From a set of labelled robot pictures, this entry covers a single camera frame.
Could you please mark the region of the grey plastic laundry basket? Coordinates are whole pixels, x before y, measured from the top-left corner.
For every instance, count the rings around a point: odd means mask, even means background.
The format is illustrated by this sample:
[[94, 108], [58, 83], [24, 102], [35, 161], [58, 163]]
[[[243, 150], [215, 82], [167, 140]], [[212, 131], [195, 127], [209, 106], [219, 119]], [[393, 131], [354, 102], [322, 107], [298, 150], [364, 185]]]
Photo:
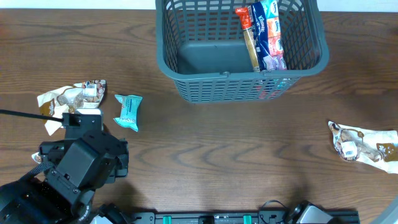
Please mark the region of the grey plastic laundry basket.
[[157, 63], [191, 103], [264, 101], [320, 73], [329, 51], [315, 0], [277, 1], [280, 70], [255, 72], [235, 10], [248, 0], [156, 0]]

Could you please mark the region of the orange spaghetti pasta package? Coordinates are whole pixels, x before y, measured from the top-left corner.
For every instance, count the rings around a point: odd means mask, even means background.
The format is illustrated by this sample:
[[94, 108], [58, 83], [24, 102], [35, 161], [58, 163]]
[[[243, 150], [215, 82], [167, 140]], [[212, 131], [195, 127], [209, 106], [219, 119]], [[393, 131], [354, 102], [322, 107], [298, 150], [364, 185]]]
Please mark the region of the orange spaghetti pasta package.
[[249, 53], [249, 58], [251, 60], [253, 71], [260, 72], [261, 69], [257, 57], [249, 10], [247, 7], [239, 7], [235, 9], [235, 14], [239, 16], [239, 20], [241, 22], [241, 27], [243, 30], [243, 35]]

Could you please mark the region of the blue Kleenex tissue pack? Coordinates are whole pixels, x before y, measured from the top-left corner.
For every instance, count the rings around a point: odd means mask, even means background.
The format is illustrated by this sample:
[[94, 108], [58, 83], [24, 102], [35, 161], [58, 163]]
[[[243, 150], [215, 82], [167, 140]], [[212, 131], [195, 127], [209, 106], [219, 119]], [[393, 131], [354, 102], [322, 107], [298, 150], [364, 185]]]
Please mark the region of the blue Kleenex tissue pack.
[[287, 70], [277, 0], [255, 2], [249, 9], [260, 70]]

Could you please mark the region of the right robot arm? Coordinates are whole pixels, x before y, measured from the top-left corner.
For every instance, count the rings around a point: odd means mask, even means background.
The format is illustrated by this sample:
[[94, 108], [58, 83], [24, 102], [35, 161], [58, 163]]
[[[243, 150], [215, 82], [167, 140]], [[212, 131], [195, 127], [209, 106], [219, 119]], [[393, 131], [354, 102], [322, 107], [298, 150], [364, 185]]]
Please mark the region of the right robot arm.
[[[360, 224], [358, 211], [324, 210], [309, 201], [298, 204], [282, 223], [292, 224]], [[397, 198], [372, 223], [397, 223]]]

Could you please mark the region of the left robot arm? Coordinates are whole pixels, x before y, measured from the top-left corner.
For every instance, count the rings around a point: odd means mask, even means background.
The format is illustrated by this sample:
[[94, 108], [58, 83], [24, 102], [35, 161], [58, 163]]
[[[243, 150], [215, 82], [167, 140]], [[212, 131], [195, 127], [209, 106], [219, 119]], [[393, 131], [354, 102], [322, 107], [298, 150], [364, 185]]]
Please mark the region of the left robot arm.
[[100, 110], [64, 113], [63, 140], [39, 146], [41, 162], [1, 186], [1, 223], [85, 223], [97, 189], [128, 174], [127, 141], [106, 133]]

